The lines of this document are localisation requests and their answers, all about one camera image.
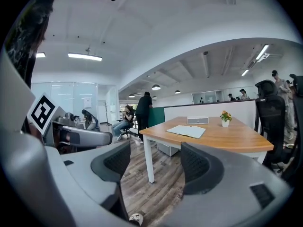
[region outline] desk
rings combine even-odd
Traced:
[[[178,149],[181,148],[181,142],[191,142],[221,148],[257,158],[257,161],[260,163],[263,162],[267,151],[274,148],[263,136],[234,117],[229,127],[222,127],[220,117],[209,117],[208,124],[193,124],[194,126],[206,129],[199,139],[166,132],[166,130],[177,125],[187,125],[187,117],[177,117],[140,131],[144,139],[147,173],[151,183],[154,182],[151,140]]]

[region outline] sneaker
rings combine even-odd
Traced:
[[[122,138],[122,134],[120,134],[120,135],[118,136],[117,141],[121,140],[121,138]]]
[[[288,139],[289,139],[289,140],[292,140],[293,138],[294,138],[294,133],[290,132],[290,133],[289,133]]]
[[[129,221],[136,221],[139,223],[139,226],[141,226],[143,222],[143,215],[142,214],[133,214],[130,218]]]

